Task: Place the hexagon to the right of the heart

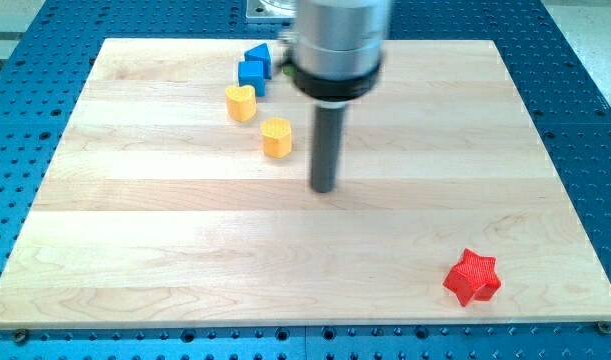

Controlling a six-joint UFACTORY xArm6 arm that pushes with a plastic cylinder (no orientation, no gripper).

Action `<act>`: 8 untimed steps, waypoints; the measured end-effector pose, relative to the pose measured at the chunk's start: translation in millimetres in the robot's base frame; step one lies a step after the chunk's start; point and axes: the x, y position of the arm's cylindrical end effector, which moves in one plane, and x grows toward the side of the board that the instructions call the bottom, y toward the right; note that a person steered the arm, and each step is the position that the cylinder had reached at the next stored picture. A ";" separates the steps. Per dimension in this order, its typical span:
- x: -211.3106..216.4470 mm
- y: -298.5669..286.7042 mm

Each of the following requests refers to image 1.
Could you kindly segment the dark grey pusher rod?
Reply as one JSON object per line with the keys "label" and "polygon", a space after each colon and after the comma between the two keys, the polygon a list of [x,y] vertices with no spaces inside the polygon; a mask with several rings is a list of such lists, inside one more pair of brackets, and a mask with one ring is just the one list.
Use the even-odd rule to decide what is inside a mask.
{"label": "dark grey pusher rod", "polygon": [[319,101],[314,107],[309,182],[318,193],[335,188],[346,106],[346,102]]}

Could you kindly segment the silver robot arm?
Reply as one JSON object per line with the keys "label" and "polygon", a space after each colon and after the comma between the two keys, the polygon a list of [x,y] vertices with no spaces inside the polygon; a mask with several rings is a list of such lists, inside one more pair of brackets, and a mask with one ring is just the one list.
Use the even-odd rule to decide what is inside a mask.
{"label": "silver robot arm", "polygon": [[334,190],[348,103],[376,85],[389,31],[388,0],[301,0],[296,4],[284,66],[315,100],[310,187]]}

